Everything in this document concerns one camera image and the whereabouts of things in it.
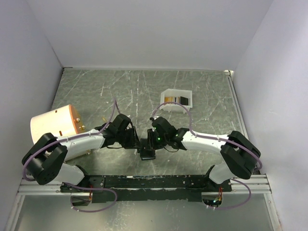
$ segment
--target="white wall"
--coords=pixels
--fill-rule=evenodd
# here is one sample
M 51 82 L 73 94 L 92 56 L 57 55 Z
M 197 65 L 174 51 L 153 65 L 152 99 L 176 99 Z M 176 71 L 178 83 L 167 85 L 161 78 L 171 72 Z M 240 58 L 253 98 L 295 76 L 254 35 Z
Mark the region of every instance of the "white wall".
M 282 225 L 307 230 L 308 1 L 275 0 L 235 71 Z
M 61 73 L 52 48 L 25 0 L 0 7 L 0 230 L 22 177 L 32 140 L 30 119 L 46 112 Z
M 27 0 L 64 66 L 234 70 L 272 0 Z

